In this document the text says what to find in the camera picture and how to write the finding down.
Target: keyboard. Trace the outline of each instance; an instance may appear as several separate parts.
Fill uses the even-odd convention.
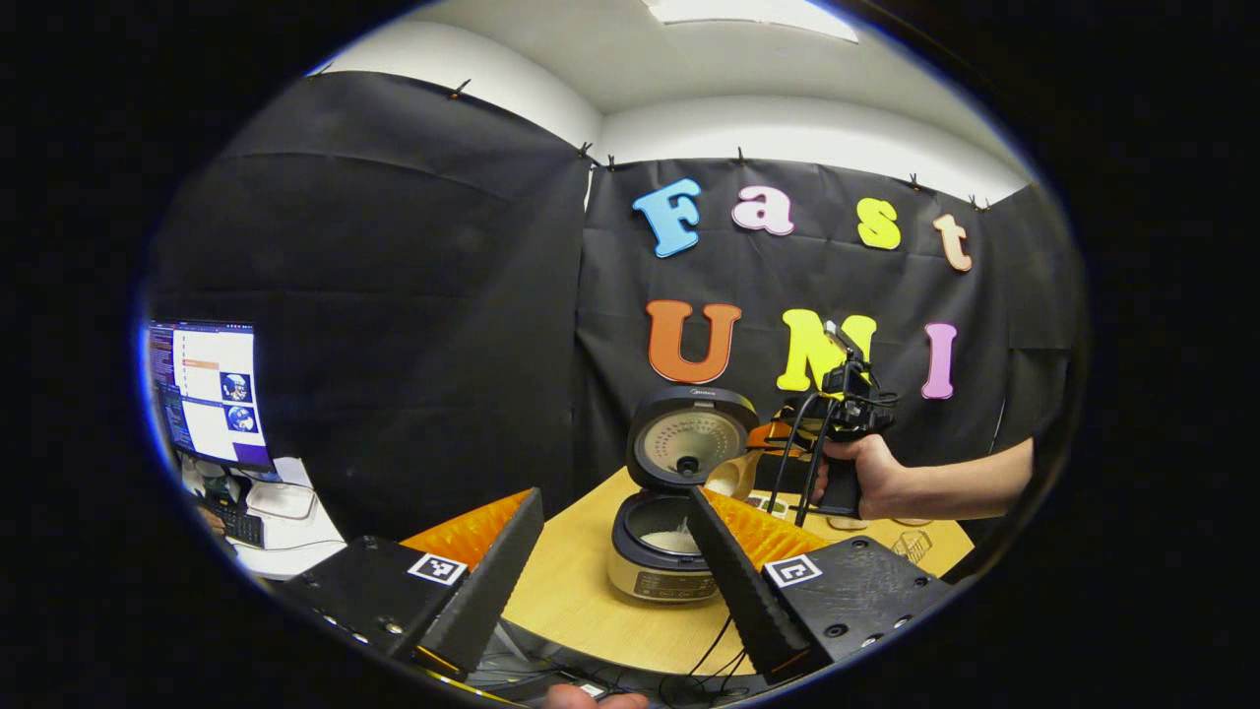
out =
[[[223,520],[224,536],[262,549],[262,518],[248,515],[243,509],[234,505],[212,502],[197,495],[193,496],[193,500],[202,509]]]

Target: black curtain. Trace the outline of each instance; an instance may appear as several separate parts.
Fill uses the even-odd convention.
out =
[[[154,314],[256,322],[260,417],[343,535],[575,494],[570,370],[590,161],[425,82],[305,78],[178,195]]]
[[[697,244],[667,257],[639,196],[690,178],[701,193]],[[738,191],[769,185],[791,199],[790,234],[747,229],[731,215]],[[866,246],[857,203],[891,203],[901,242]],[[953,214],[966,232],[968,271],[948,261],[932,220]],[[868,359],[876,377],[900,394],[896,424],[885,437],[908,466],[944,465],[1005,450],[1034,433],[1057,411],[1067,343],[1076,326],[1079,286],[1071,243],[1055,230],[1053,212],[1029,186],[989,210],[887,176],[840,167],[755,160],[662,160],[615,165],[595,174],[582,234],[577,315],[576,475],[586,485],[624,465],[629,422],[646,394],[672,387],[648,360],[651,317],[645,305],[680,300],[693,307],[683,325],[682,356],[703,360],[709,302],[736,305],[731,358],[708,387],[747,397],[767,421],[790,393],[777,389],[789,351],[788,309],[809,309],[842,322],[877,322]],[[945,400],[927,400],[930,346],[925,325],[953,324],[951,384]],[[984,524],[965,525],[973,536]]]

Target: human hand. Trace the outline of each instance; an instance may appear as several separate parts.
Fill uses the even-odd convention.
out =
[[[198,508],[197,511],[202,514],[202,519],[204,519],[205,524],[209,525],[212,533],[219,536],[227,534],[227,526],[223,525],[223,520],[218,519],[214,515],[214,513],[210,513],[209,510],[203,510],[200,508]]]
[[[641,694],[614,694],[596,704],[595,698],[571,684],[556,684],[547,690],[543,709],[648,709]]]
[[[897,487],[906,481],[908,468],[893,458],[882,436],[871,434],[849,443],[824,441],[823,456],[818,465],[818,479],[810,501],[816,504],[827,490],[828,458],[854,461],[858,486],[862,489],[858,516],[863,520],[892,516],[886,511],[887,505],[895,499]]]

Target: computer monitor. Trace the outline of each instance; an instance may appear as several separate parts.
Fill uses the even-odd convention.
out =
[[[252,324],[151,320],[149,369],[175,451],[275,476],[258,407]]]

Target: table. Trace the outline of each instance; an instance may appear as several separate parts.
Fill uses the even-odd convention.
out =
[[[504,608],[504,620],[549,641],[611,664],[658,672],[687,674],[704,655],[726,622],[721,594],[690,604],[639,601],[607,579],[612,521],[626,497],[639,491],[621,468],[543,526],[534,552]],[[779,494],[795,505],[799,495]],[[789,520],[794,513],[789,513]],[[970,538],[951,521],[907,526],[876,520],[863,530],[835,530],[810,515],[805,529],[828,540],[868,536],[905,550],[925,572],[940,577],[973,549]],[[716,672],[743,649],[735,623],[697,674]],[[743,661],[736,675],[755,674]]]

